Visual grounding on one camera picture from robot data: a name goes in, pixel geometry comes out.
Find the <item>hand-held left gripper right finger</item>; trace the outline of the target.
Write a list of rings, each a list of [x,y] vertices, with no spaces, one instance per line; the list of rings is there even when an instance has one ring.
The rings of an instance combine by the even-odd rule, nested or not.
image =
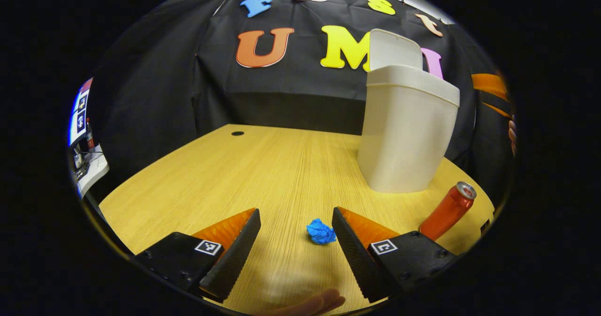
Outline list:
[[[333,209],[332,226],[370,303],[407,293],[457,261],[418,231],[400,234],[343,207]]]

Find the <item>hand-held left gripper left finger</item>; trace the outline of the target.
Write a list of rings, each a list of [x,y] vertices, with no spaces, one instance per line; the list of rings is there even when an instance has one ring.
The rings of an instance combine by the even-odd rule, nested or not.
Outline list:
[[[172,232],[135,259],[177,288],[222,303],[242,272],[261,228],[250,208],[193,235]]]

